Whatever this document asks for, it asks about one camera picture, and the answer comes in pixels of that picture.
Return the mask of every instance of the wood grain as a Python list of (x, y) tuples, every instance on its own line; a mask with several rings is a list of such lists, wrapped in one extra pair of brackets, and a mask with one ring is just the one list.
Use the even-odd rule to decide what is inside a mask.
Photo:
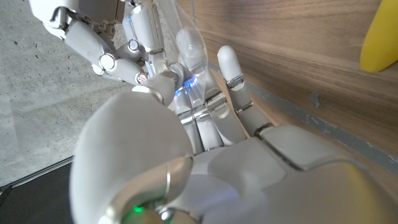
[[(226, 85), (224, 84), (224, 79), (223, 77), (216, 71), (212, 70), (212, 73), (214, 77), (216, 78), (216, 81), (218, 85), (220, 86), (221, 90), (224, 92), (226, 95), (228, 102), (231, 102), (231, 99), (228, 95), (228, 91), (226, 89)], [(346, 152), (348, 152), (350, 155), (352, 155), (355, 159), (357, 159), (359, 162), (362, 162), (365, 164), (369, 170), (371, 170), (373, 177), (385, 188), (389, 191), (389, 193), (398, 200), (398, 177), (395, 176), (394, 174), (390, 173), (389, 171), (385, 170), (378, 164), (375, 164), (374, 162), (366, 159), (365, 157), (355, 153), (352, 151), (351, 148), (343, 145), (342, 143), (329, 138), (327, 135), (325, 135), (322, 132), (319, 132), (318, 130), (308, 126), (304, 122), (298, 120), (297, 118), (294, 118), (293, 116), (285, 113), (275, 105), (263, 100), (260, 96), (256, 94), (251, 94), (252, 101), (254, 104), (261, 110), (261, 112), (266, 115), (272, 124), (275, 126), (279, 126), (281, 124), (293, 124), (298, 127), (301, 127), (307, 131), (310, 131), (313, 134), (316, 134), (317, 136), (332, 142), (333, 144), (336, 144), (338, 147), (344, 149)]]
[(191, 0), (175, 0), (175, 2), (187, 13), (189, 18), (193, 19)]
[[(195, 17), (211, 63), (231, 45), (246, 80), (398, 155), (398, 65), (377, 74), (359, 69), (379, 3), (195, 0)], [(308, 100), (312, 92), (321, 108)]]

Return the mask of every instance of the robotic hand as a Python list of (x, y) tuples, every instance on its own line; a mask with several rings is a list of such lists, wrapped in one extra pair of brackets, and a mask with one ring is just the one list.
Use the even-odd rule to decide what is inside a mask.
[[(396, 201), (342, 150), (297, 127), (273, 127), (224, 46), (218, 61), (232, 110), (200, 33), (174, 0), (125, 1), (30, 1), (95, 73), (134, 85), (80, 135), (70, 181), (76, 223), (398, 222)], [(123, 17), (125, 3), (132, 9)], [(116, 50), (118, 22), (127, 43)]]

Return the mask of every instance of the yellow object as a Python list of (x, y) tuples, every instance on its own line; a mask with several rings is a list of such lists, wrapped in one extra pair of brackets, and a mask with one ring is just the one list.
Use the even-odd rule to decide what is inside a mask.
[(361, 68), (380, 72), (398, 60), (398, 0), (383, 0), (366, 35)]

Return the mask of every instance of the concrete floor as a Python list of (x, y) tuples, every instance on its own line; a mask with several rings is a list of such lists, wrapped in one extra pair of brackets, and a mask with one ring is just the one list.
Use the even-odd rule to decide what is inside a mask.
[[(73, 155), (85, 121), (131, 85), (97, 77), (28, 1), (0, 2), (0, 186)], [(124, 34), (117, 27), (115, 46)]]

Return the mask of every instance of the metal joint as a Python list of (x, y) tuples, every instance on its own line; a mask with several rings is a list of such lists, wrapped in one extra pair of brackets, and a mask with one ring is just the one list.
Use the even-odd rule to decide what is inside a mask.
[(143, 84), (146, 80), (148, 80), (148, 75), (146, 73), (138, 73), (135, 77), (136, 83)]
[(111, 53), (105, 53), (99, 56), (98, 62), (105, 71), (112, 72), (116, 68), (116, 57)]
[(129, 46), (129, 50), (132, 51), (132, 52), (135, 52), (135, 51), (139, 50), (138, 41), (136, 41), (134, 39), (129, 41), (129, 45), (128, 46)]
[(73, 21), (79, 20), (79, 16), (65, 7), (59, 7), (54, 12), (53, 18), (44, 23), (44, 27), (54, 36), (65, 40), (68, 27)]
[(225, 94), (221, 91), (207, 99), (205, 104), (209, 112), (217, 111), (227, 104)]
[(191, 124), (195, 119), (191, 111), (182, 113), (180, 116), (178, 116), (178, 118), (180, 119), (182, 125)]
[(195, 120), (203, 119), (203, 118), (206, 118), (207, 116), (210, 116), (210, 112), (206, 106), (199, 107), (193, 113), (193, 118), (195, 118)]
[(248, 104), (242, 106), (240, 109), (235, 109), (235, 108), (234, 108), (235, 113), (236, 113), (236, 114), (240, 114), (240, 113), (242, 113), (244, 110), (250, 108), (250, 107), (253, 106), (253, 105), (254, 105), (254, 103), (253, 103), (253, 102), (250, 102), (250, 103), (248, 103)]
[(179, 208), (164, 207), (158, 211), (160, 218), (165, 223), (186, 223), (196, 224), (199, 223), (199, 218), (192, 212), (181, 210)]
[(240, 75), (240, 76), (238, 76), (238, 77), (236, 77), (236, 78), (234, 78), (234, 79), (232, 79), (232, 80), (226, 82), (226, 86), (227, 86), (229, 89), (232, 89), (232, 88), (235, 88), (235, 87), (237, 87), (238, 85), (241, 85), (241, 84), (243, 84), (243, 83), (244, 83), (243, 75)]
[(150, 76), (160, 74), (168, 69), (166, 54), (163, 50), (156, 54), (148, 54), (145, 51), (142, 52), (145, 61), (148, 63)]
[(114, 24), (109, 24), (109, 23), (105, 23), (105, 22), (101, 23), (100, 25), (94, 25), (94, 24), (89, 23), (89, 26), (97, 34), (99, 34), (99, 33), (106, 34), (106, 35), (110, 36), (111, 39), (113, 38), (113, 36), (115, 34), (115, 30), (116, 30), (114, 28)]

